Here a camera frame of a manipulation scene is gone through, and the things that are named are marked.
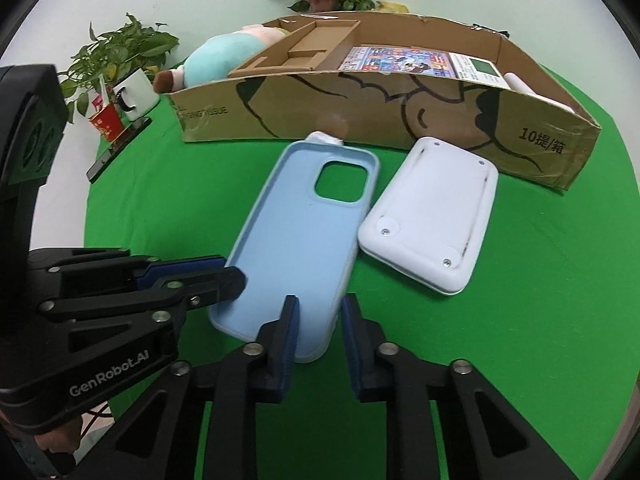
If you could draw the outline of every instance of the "plush toy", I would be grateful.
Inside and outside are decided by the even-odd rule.
[[[214,36],[198,47],[184,65],[158,72],[154,90],[165,94],[225,79],[231,70],[287,34],[282,28],[247,25],[231,34]]]

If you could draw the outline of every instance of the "white wall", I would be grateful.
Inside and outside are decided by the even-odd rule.
[[[98,31],[112,30],[132,12],[145,23],[165,22],[180,38],[179,60],[210,36],[289,14],[294,0],[41,0],[25,20],[2,64],[69,57]],[[390,0],[412,12],[507,29],[538,62],[565,76],[615,118],[640,175],[640,60],[600,0]],[[606,62],[606,68],[598,68]],[[88,184],[84,172],[97,146],[84,121],[68,126],[52,175],[41,191],[32,246],[82,245]]]

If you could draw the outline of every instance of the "person's hand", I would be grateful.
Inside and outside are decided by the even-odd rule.
[[[35,435],[36,444],[52,453],[73,453],[80,447],[82,417],[77,416],[49,433]]]

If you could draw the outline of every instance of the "cardboard divider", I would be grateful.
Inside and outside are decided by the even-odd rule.
[[[357,20],[307,23],[229,72],[228,76],[336,70],[358,45],[359,26]]]

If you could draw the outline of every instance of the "table surface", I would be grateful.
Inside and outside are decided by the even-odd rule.
[[[390,340],[421,358],[473,362],[587,479],[640,368],[640,198],[611,117],[561,81],[602,125],[568,192],[501,174],[478,264],[457,296],[362,253],[348,292]],[[228,255],[287,142],[185,144],[165,99],[149,115],[153,124],[91,186],[86,245],[162,259]],[[406,153],[371,151],[382,164],[376,199]],[[200,309],[182,330],[180,356],[199,365],[238,345]],[[114,399],[114,412],[148,382]],[[324,357],[296,365],[285,402],[258,407],[257,453],[261,480],[384,478],[385,408],[354,399],[339,326]]]

